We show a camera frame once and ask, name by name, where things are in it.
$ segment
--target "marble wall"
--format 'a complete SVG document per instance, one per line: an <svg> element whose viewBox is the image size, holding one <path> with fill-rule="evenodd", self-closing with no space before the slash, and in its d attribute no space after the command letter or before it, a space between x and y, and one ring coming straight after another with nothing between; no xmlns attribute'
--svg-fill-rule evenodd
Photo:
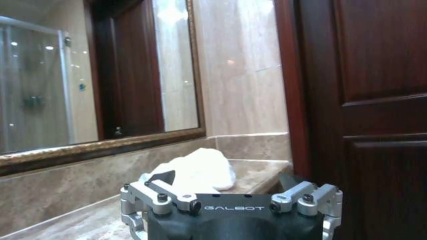
<svg viewBox="0 0 427 240"><path fill-rule="evenodd" d="M214 141L216 149L228 159L292 162L288 133L217 136Z"/></svg>
<svg viewBox="0 0 427 240"><path fill-rule="evenodd" d="M197 139L80 163L0 177L0 236L120 193L124 183L214 139Z"/></svg>
<svg viewBox="0 0 427 240"><path fill-rule="evenodd" d="M288 132L272 0L193 1L209 136Z"/></svg>

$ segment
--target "door frame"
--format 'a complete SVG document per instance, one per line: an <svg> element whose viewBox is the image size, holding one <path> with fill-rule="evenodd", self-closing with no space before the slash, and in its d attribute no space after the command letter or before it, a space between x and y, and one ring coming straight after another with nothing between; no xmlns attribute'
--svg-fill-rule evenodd
<svg viewBox="0 0 427 240"><path fill-rule="evenodd" d="M301 64L302 49L297 32L297 4L296 0L273 0L293 172L310 179L310 145Z"/></svg>

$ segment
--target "shower door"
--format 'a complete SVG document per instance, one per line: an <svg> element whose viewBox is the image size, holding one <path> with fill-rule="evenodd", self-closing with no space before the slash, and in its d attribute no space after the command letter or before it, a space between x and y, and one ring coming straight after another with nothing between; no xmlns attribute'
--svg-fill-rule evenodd
<svg viewBox="0 0 427 240"><path fill-rule="evenodd" d="M72 143L62 33L0 16L0 152Z"/></svg>

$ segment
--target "door panel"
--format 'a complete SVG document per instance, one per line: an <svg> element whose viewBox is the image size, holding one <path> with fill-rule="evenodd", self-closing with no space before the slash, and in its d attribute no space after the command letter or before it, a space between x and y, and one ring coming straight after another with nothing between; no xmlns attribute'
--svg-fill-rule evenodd
<svg viewBox="0 0 427 240"><path fill-rule="evenodd" d="M427 1L294 1L313 180L337 239L427 239Z"/></svg>
<svg viewBox="0 0 427 240"><path fill-rule="evenodd" d="M424 239L427 141L357 137L345 153L361 239Z"/></svg>
<svg viewBox="0 0 427 240"><path fill-rule="evenodd" d="M344 101L427 91L427 1L338 0Z"/></svg>

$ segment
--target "mirror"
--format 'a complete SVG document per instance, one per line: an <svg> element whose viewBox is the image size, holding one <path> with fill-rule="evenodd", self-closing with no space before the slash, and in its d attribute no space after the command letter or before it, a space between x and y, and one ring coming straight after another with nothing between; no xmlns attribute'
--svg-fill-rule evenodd
<svg viewBox="0 0 427 240"><path fill-rule="evenodd" d="M0 153L198 128L189 12L0 0Z"/></svg>

